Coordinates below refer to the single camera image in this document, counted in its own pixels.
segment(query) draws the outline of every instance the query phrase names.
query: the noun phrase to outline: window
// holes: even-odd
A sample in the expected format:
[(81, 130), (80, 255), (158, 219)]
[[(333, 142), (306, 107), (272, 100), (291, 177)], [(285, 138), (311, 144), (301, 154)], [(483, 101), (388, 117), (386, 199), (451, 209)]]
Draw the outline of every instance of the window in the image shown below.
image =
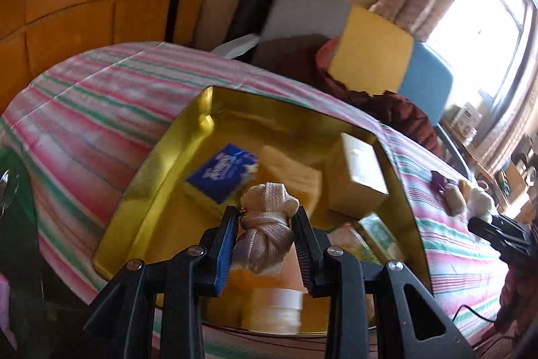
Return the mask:
[(491, 108), (515, 78), (530, 11), (527, 0), (455, 0), (427, 45)]

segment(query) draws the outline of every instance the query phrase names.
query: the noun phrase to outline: metal screw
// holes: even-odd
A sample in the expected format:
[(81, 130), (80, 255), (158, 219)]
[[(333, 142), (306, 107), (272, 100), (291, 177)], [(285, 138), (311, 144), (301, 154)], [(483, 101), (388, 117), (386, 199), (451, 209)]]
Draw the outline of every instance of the metal screw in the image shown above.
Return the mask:
[(401, 271), (404, 269), (404, 264), (399, 260), (389, 260), (387, 263), (388, 269), (391, 271)]
[(200, 246), (200, 245), (190, 246), (189, 249), (187, 250), (187, 254), (193, 257), (201, 256), (204, 253), (205, 253), (205, 250), (203, 246)]
[(131, 259), (127, 262), (127, 269), (130, 271), (138, 271), (142, 268), (142, 261), (140, 259)]
[(327, 248), (327, 254), (333, 257), (340, 257), (342, 254), (344, 254), (344, 250), (341, 249), (339, 246), (330, 246), (329, 248)]

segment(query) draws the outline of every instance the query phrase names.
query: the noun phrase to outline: gold tray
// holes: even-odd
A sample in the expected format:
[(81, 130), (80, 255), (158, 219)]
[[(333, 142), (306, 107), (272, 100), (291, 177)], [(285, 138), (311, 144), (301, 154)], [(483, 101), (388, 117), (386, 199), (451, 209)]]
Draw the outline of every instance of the gold tray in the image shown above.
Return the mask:
[[(219, 221), (183, 191), (186, 176), (227, 143), (254, 154), (272, 145), (289, 157), (318, 169), (340, 133), (373, 145), (389, 196), (377, 214), (394, 234), (407, 265), (431, 289), (426, 256), (415, 218), (388, 157), (367, 130), (278, 99), (221, 87), (208, 87), (172, 122), (127, 187), (93, 258), (95, 270), (109, 280), (130, 259), (167, 260), (197, 244), (205, 229)], [(314, 227), (330, 230), (353, 218), (327, 212), (326, 192), (312, 214)], [(203, 307), (204, 322), (240, 328), (244, 297), (227, 288)], [(300, 333), (327, 331), (329, 299), (305, 295)]]

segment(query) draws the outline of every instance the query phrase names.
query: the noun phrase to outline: black cable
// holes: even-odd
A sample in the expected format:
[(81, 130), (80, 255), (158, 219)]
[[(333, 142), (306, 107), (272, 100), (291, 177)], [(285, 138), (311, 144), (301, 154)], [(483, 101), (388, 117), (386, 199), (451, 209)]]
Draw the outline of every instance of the black cable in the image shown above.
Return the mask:
[(515, 338), (514, 338), (513, 336), (501, 336), (500, 338), (495, 339), (495, 341), (493, 341), (490, 345), (488, 345), (488, 348), (486, 348), (486, 349), (482, 352), (482, 354), (481, 354), (480, 356), (478, 356), (478, 357), (482, 357), (483, 355), (485, 355), (485, 354), (488, 352), (488, 350), (489, 350), (491, 347), (493, 347), (495, 344), (497, 344), (497, 342), (499, 342), (501, 339), (515, 339)]
[(462, 304), (461, 306), (459, 306), (459, 308), (458, 308), (458, 310), (456, 311), (454, 317), (452, 318), (452, 322), (455, 321), (456, 317), (458, 316), (459, 311), (462, 310), (464, 307), (465, 307), (467, 310), (471, 311), (471, 312), (472, 312), (474, 315), (476, 315), (478, 318), (483, 319), (484, 321), (491, 322), (491, 323), (494, 323), (494, 322), (495, 322), (495, 320), (490, 320), (489, 318), (483, 317), (483, 316), (480, 315), (476, 310), (474, 310), (471, 306), (468, 306), (467, 304)]

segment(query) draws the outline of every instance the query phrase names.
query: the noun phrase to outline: table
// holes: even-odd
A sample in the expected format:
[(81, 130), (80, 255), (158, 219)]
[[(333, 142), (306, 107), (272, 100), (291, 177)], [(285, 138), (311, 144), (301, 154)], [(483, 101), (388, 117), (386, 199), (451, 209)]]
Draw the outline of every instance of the table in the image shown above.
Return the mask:
[[(86, 303), (104, 280), (91, 257), (136, 169), (198, 93), (220, 85), (310, 107), (373, 132), (391, 160), (423, 241), (435, 298), (447, 315), (468, 304), (494, 317), (507, 267), (466, 218), (446, 214), (431, 170), (461, 176), (407, 137), (314, 88), (207, 52), (159, 43), (91, 50), (57, 64), (23, 90), (0, 118), (0, 145), (28, 168), (40, 251)], [(456, 325), (470, 342), (488, 328), (470, 312)], [(204, 328), (206, 353), (220, 357), (322, 357), (323, 340), (260, 340)]]

